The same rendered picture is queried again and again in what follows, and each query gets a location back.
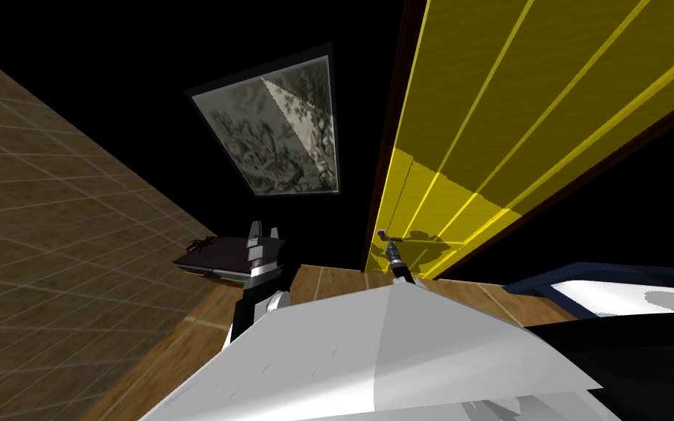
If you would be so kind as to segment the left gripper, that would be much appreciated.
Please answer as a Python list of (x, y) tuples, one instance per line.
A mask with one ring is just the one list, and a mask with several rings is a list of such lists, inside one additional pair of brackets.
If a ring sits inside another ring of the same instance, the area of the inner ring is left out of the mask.
[(278, 267), (279, 252), (285, 241), (279, 237), (279, 229), (272, 227), (268, 237), (262, 237), (262, 222), (253, 221), (247, 240), (250, 276), (261, 276)]

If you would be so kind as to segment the dark side table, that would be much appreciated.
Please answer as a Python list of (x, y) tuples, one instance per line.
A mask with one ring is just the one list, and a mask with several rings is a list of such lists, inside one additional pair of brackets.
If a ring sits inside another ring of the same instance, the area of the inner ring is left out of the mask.
[(247, 239), (213, 236), (195, 240), (173, 264), (192, 275), (243, 289), (250, 274)]

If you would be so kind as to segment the framed grey landscape picture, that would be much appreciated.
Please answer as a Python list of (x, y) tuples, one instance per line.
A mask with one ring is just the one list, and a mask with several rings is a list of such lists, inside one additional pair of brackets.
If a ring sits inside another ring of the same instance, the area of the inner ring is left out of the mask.
[(333, 46), (185, 92), (254, 197), (341, 191)]

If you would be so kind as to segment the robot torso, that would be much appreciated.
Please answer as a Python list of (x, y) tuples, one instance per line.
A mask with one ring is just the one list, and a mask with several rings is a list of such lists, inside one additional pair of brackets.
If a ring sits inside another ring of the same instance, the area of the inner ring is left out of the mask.
[(139, 421), (619, 421), (528, 330), (392, 285), (267, 312)]

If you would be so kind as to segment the yellow door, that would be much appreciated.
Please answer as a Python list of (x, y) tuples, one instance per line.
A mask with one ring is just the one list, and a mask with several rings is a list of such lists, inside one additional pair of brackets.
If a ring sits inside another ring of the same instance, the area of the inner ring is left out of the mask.
[(428, 0), (376, 228), (434, 278), (674, 111), (674, 0)]

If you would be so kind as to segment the white and blue bed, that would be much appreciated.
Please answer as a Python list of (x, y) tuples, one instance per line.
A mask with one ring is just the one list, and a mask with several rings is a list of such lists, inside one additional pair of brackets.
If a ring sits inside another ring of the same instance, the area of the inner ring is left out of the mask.
[(578, 262), (504, 290), (545, 297), (577, 319), (674, 314), (674, 268)]

